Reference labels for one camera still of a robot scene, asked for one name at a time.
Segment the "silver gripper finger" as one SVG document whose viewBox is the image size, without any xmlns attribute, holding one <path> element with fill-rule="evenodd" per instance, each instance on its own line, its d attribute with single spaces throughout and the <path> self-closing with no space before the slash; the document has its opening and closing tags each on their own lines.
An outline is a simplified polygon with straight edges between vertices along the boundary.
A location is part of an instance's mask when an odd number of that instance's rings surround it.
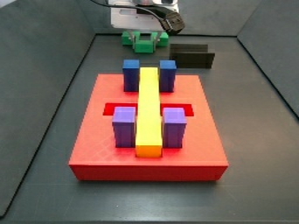
<svg viewBox="0 0 299 224">
<path fill-rule="evenodd" d="M 133 48 L 137 48 L 137 41 L 141 38 L 141 32 L 139 31 L 130 31 L 129 35 L 130 35 L 130 39 L 131 39 L 131 42 L 133 42 Z"/>
<path fill-rule="evenodd" d="M 162 32 L 161 31 L 154 31 L 153 33 L 151 33 L 151 41 L 153 41 L 153 43 L 154 43 L 154 47 L 157 47 L 158 46 L 158 43 L 159 43 L 159 41 L 161 41 L 161 36 L 162 36 Z"/>
</svg>

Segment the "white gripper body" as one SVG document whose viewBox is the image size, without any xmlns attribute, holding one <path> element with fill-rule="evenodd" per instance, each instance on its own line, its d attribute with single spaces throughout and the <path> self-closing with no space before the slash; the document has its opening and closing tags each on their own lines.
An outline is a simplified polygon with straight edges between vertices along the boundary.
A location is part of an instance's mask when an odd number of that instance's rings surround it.
<svg viewBox="0 0 299 224">
<path fill-rule="evenodd" d="M 179 11 L 178 0 L 107 0 L 113 5 L 145 7 L 151 10 L 161 18 L 170 11 Z M 129 8 L 111 9 L 111 24 L 115 28 L 139 31 L 162 31 L 158 18 L 143 10 Z"/>
</svg>

